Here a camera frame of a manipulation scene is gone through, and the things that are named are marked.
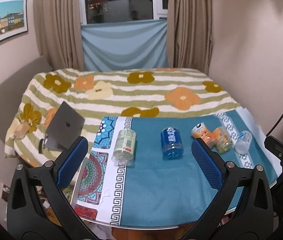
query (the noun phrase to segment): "curtain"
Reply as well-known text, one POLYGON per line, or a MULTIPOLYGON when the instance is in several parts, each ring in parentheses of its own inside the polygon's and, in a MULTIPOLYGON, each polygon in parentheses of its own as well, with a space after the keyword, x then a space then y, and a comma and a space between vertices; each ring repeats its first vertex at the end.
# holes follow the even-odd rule
POLYGON ((85 70, 167 67, 167 22, 143 20, 82 25, 85 70))
POLYGON ((54 69, 84 69, 79 0, 34 0, 34 20, 40 55, 54 69))
POLYGON ((211 56, 211 0, 168 0, 169 67, 208 74, 211 56))

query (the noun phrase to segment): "blue can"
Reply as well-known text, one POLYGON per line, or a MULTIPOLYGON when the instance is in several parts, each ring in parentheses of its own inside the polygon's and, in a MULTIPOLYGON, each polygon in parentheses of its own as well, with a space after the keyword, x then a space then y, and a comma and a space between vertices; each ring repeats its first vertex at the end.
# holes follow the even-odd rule
POLYGON ((179 130, 176 127, 167 127, 160 133, 163 158, 173 160, 181 158, 184 153, 179 130))

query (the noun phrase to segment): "beige curtain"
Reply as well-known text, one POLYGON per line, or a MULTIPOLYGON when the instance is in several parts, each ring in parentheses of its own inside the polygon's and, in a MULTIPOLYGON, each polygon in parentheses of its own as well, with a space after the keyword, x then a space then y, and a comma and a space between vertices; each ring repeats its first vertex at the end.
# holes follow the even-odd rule
POLYGON ((54 69, 84 70, 79 0, 34 0, 34 20, 40 55, 54 69))
POLYGON ((211 0, 169 0, 169 67, 194 68, 208 74, 211 56, 211 0))

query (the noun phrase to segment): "laptop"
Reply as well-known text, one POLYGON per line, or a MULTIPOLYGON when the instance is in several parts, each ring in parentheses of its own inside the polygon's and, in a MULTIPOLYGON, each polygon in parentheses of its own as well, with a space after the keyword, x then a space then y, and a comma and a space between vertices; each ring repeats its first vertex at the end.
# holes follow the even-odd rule
POLYGON ((85 119, 65 101, 46 129, 45 147, 57 151, 68 149, 81 135, 85 119))

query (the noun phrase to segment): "orange can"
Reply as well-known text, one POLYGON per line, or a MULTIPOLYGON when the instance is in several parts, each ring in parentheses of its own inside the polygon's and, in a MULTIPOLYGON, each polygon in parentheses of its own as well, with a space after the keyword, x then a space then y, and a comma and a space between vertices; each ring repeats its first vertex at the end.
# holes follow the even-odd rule
POLYGON ((212 148, 216 144, 216 139, 211 131, 207 129, 205 124, 203 122, 196 125, 192 131, 191 134, 195 138, 202 138, 203 141, 208 145, 209 148, 212 148))

